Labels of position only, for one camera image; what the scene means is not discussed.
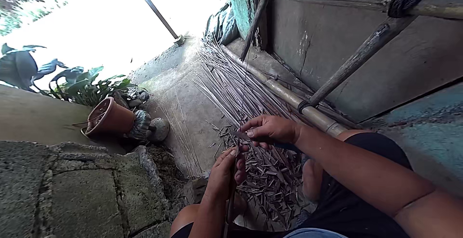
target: forearm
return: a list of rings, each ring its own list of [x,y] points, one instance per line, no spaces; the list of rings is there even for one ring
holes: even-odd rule
[[[434,190],[413,171],[307,126],[299,128],[294,144],[346,188],[390,216]]]
[[[194,220],[189,238],[217,238],[220,237],[225,220],[225,202],[203,196]]]

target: concrete wall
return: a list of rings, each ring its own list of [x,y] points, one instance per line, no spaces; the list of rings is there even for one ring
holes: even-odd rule
[[[463,197],[463,83],[363,123],[395,140],[414,170]]]
[[[230,0],[240,37],[245,39],[254,18],[254,0]]]
[[[318,89],[385,13],[274,0],[273,50]],[[463,22],[418,17],[329,96],[360,122],[463,76]]]
[[[80,133],[92,110],[89,106],[0,85],[0,140],[54,145],[71,141],[92,144]]]
[[[144,146],[0,141],[0,232],[26,238],[168,237],[179,211]]]

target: terracotta pot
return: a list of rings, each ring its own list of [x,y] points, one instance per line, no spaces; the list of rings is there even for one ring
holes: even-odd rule
[[[135,114],[118,105],[114,98],[107,97],[96,105],[88,121],[87,136],[97,133],[128,133],[133,127]]]

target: teal painted wall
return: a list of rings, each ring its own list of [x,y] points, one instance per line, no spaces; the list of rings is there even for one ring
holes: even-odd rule
[[[254,0],[230,0],[241,38],[245,39],[254,18]]]
[[[396,141],[414,170],[463,197],[463,83],[364,124]]]

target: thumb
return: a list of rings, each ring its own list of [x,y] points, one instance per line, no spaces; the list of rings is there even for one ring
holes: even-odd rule
[[[270,131],[267,127],[260,126],[260,127],[256,127],[254,129],[248,130],[246,134],[248,135],[248,137],[252,139],[257,139],[260,137],[268,137],[270,135]]]
[[[224,169],[229,169],[235,163],[236,158],[236,150],[232,150],[220,163],[219,167],[223,167]]]

